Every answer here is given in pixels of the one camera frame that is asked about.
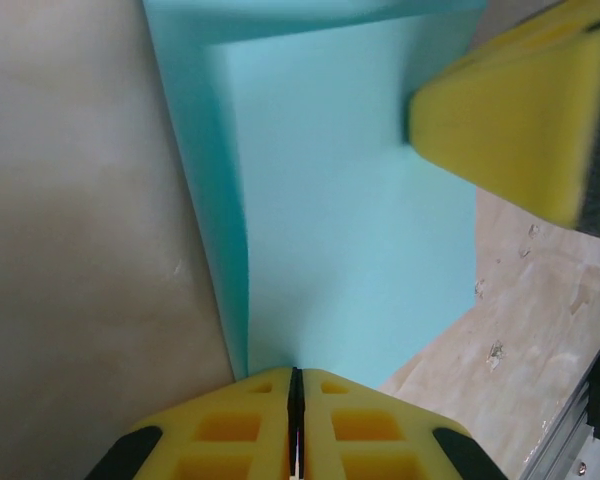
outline wooden floor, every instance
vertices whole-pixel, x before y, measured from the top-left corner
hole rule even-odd
[[[476,41],[542,6],[493,0]],[[600,347],[600,240],[477,205],[475,308],[383,389],[513,480]],[[230,381],[140,2],[0,0],[0,478],[80,478]]]

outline light blue foam block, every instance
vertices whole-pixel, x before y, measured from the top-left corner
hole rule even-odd
[[[476,2],[242,3],[145,0],[234,372],[378,386],[473,303],[475,188],[405,144],[403,113]]]

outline debris on floor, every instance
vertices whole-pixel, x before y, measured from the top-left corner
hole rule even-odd
[[[475,294],[480,299],[484,297],[484,278],[476,282]]]
[[[487,359],[487,363],[491,366],[491,371],[493,372],[498,365],[500,365],[500,360],[502,360],[505,356],[504,345],[500,340],[497,340],[496,343],[491,345],[491,351],[489,352],[489,358]]]
[[[529,238],[536,238],[536,235],[538,235],[539,232],[540,227],[536,224],[531,224],[531,227],[529,227]]]

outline yellow foam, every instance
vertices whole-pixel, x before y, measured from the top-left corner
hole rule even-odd
[[[427,160],[576,226],[600,117],[600,0],[567,0],[423,86],[409,138]]]
[[[290,379],[270,370],[144,419],[134,430],[163,435],[135,480],[288,480]]]
[[[322,370],[304,370],[308,480],[461,480],[432,432],[458,423]]]

